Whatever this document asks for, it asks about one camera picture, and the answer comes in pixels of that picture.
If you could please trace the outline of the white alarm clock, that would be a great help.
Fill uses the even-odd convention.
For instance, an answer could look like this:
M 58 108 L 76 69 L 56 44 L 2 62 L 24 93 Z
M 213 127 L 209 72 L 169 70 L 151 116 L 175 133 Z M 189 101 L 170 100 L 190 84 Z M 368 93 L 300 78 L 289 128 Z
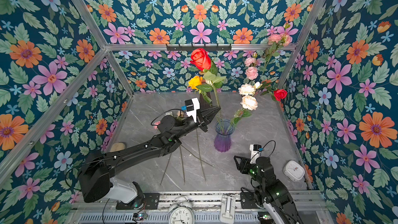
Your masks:
M 195 216 L 192 207 L 189 201 L 172 204 L 168 209 L 169 224 L 194 224 Z

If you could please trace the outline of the pink carnation flower stem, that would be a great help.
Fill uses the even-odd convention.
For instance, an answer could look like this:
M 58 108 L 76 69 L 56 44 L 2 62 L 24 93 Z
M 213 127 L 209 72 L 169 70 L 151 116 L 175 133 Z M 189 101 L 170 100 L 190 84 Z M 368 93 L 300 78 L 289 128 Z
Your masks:
M 254 53 L 244 61 L 245 67 L 247 67 L 245 74 L 249 80 L 255 80 L 259 76 L 257 69 L 257 56 L 258 55 Z

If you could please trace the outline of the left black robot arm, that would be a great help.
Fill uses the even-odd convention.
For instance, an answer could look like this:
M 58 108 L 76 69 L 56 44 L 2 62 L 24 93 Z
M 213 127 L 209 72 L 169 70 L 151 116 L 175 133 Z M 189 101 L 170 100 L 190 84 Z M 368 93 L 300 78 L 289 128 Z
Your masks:
M 116 179 L 116 175 L 149 159 L 174 152 L 181 145 L 180 138 L 198 128 L 207 132 L 207 126 L 220 110 L 219 106 L 196 110 L 195 117 L 184 119 L 166 115 L 158 124 L 160 133 L 145 143 L 108 153 L 90 152 L 78 172 L 84 202 L 92 203 L 108 198 L 132 208 L 140 207 L 145 196 L 139 184 Z

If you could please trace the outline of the large red rose stem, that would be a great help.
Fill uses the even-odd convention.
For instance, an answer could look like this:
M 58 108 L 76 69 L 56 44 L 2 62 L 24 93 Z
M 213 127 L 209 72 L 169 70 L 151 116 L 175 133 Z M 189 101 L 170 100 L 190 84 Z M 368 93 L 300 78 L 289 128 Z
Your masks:
M 198 86 L 198 89 L 204 92 L 210 92 L 212 106 L 220 107 L 218 89 L 222 88 L 226 77 L 218 73 L 218 68 L 214 61 L 204 49 L 196 49 L 192 52 L 191 64 L 200 71 L 200 76 L 203 77 L 202 85 Z

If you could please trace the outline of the orange rose flower stem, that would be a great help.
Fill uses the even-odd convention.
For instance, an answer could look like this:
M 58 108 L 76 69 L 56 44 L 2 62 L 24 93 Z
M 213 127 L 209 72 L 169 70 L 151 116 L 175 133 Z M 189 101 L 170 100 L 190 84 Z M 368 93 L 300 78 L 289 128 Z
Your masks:
M 189 80 L 188 85 L 192 90 L 200 92 L 201 90 L 198 89 L 198 86 L 201 86 L 203 82 L 203 77 L 195 76 Z

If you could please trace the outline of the cream rose flower bunch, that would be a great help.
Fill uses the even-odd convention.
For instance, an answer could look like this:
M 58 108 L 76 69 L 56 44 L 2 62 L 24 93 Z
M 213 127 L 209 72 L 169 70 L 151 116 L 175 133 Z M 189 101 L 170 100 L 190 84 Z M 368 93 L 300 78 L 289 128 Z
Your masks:
M 248 118 L 252 115 L 251 112 L 255 111 L 258 108 L 258 102 L 255 98 L 255 95 L 260 89 L 262 84 L 260 82 L 256 82 L 252 84 L 243 84 L 238 92 L 241 95 L 241 108 L 237 110 L 230 120 L 232 127 L 236 127 L 237 124 L 244 118 Z

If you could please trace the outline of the red rose flower stem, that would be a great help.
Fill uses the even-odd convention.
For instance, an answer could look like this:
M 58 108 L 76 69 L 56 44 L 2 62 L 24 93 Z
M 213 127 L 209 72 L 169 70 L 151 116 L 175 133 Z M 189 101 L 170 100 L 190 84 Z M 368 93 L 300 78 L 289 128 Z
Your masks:
M 285 89 L 278 89 L 276 83 L 271 80 L 263 81 L 259 88 L 261 95 L 269 94 L 274 101 L 280 102 L 287 97 L 288 92 Z

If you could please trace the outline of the purple glass vase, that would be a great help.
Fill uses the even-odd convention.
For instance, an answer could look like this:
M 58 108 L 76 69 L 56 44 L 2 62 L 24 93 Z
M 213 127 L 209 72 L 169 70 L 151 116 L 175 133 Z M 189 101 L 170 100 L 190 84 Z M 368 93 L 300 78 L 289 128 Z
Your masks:
M 234 125 L 230 120 L 220 120 L 215 125 L 217 133 L 214 140 L 214 147 L 218 152 L 227 152 L 231 149 L 232 139 L 231 136 L 235 131 Z

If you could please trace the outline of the black hook rail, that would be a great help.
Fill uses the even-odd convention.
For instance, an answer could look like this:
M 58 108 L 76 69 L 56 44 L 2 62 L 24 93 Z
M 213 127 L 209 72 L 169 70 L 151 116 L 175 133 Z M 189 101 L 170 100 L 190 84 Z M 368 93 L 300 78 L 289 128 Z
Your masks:
M 178 45 L 166 45 L 166 50 L 167 51 L 187 51 L 191 52 L 196 49 L 204 49 L 208 52 L 215 52 L 215 51 L 231 51 L 232 50 L 232 45 L 226 45 L 226 44 L 199 44 L 199 45 L 194 45 L 194 44 L 178 44 Z

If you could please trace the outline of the dark maroon glass vase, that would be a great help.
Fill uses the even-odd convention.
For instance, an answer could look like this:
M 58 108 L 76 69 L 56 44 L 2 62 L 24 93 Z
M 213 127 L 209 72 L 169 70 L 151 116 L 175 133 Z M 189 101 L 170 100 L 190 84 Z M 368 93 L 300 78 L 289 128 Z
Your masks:
M 200 103 L 201 109 L 212 107 L 212 99 L 211 99 L 210 92 L 201 91 L 200 97 L 199 97 L 199 103 Z

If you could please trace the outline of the clear ribbed glass vase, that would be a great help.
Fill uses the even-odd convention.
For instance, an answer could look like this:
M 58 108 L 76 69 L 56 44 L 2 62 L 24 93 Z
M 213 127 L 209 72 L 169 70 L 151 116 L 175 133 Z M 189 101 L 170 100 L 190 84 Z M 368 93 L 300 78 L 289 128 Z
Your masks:
M 241 104 L 244 109 L 247 109 L 250 111 L 254 111 L 257 109 L 258 102 L 257 102 L 256 98 L 254 97 L 255 92 L 256 92 L 255 90 L 251 90 L 243 96 Z

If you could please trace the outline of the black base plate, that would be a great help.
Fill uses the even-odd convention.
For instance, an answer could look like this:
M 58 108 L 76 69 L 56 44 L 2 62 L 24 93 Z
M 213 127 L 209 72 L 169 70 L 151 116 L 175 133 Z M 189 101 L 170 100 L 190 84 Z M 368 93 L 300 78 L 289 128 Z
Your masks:
M 160 201 L 159 193 L 143 193 L 139 194 L 133 201 L 129 203 L 118 202 L 117 210 L 154 210 L 158 208 Z
M 242 209 L 259 209 L 255 195 L 252 192 L 242 191 L 240 193 L 240 204 Z

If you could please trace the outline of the pink bud flower stem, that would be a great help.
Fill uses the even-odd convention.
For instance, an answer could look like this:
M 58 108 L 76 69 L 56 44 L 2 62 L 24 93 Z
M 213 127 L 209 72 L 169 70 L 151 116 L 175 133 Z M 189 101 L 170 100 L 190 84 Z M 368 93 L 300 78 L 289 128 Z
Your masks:
M 272 57 L 275 57 L 275 54 L 283 48 L 289 46 L 293 42 L 293 37 L 297 31 L 293 29 L 293 22 L 286 22 L 282 26 L 271 26 L 270 29 L 267 30 L 267 44 L 269 47 L 264 51 L 261 60 L 264 62 L 260 66 L 261 72 L 261 82 L 266 81 L 263 79 L 264 73 L 267 71 L 268 64 L 270 63 Z

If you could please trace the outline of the pink small rose stem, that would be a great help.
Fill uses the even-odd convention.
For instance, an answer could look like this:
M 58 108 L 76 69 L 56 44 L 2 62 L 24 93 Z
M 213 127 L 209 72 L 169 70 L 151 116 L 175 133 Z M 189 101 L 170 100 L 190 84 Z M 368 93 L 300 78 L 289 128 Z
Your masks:
M 172 114 L 172 111 L 162 113 L 160 116 L 156 117 L 156 118 L 154 119 L 154 121 L 151 123 L 151 125 L 153 125 L 155 129 L 158 129 L 158 130 L 160 129 L 160 128 L 159 128 L 159 124 L 161 123 L 161 121 L 160 121 L 160 120 L 158 121 L 158 118 L 160 118 L 162 115 L 165 115 L 166 117 L 167 117 L 167 116 L 174 117 L 174 115 Z M 199 142 L 197 142 L 197 144 L 198 144 L 198 152 L 199 152 L 198 156 L 196 156 L 192 151 L 190 151 L 188 148 L 186 148 L 186 147 L 183 146 L 183 145 L 181 145 L 181 146 L 178 148 L 178 152 L 179 152 L 179 161 L 180 161 L 180 165 L 181 165 L 182 179 L 183 179 L 183 184 L 184 184 L 184 185 L 186 184 L 186 170 L 185 170 L 185 167 L 184 167 L 183 149 L 189 153 L 189 156 L 192 156 L 193 158 L 196 158 L 196 159 L 200 162 L 200 165 L 201 165 L 201 168 L 202 168 L 203 178 L 204 178 L 205 181 L 206 181 L 206 175 L 205 175 L 205 173 L 204 173 L 203 164 L 207 164 L 207 165 L 209 165 L 209 166 L 211 166 L 211 167 L 214 167 L 214 166 L 211 165 L 210 163 L 208 163 L 208 162 L 202 160 L 201 154 L 200 154 L 200 145 L 199 145 Z

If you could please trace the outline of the white clamp bracket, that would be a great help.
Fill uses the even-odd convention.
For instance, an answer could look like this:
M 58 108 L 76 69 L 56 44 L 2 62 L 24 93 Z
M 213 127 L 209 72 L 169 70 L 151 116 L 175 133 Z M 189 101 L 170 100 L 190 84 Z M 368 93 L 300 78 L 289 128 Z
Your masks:
M 235 221 L 235 197 L 223 195 L 221 198 L 220 221 L 224 224 L 234 224 Z

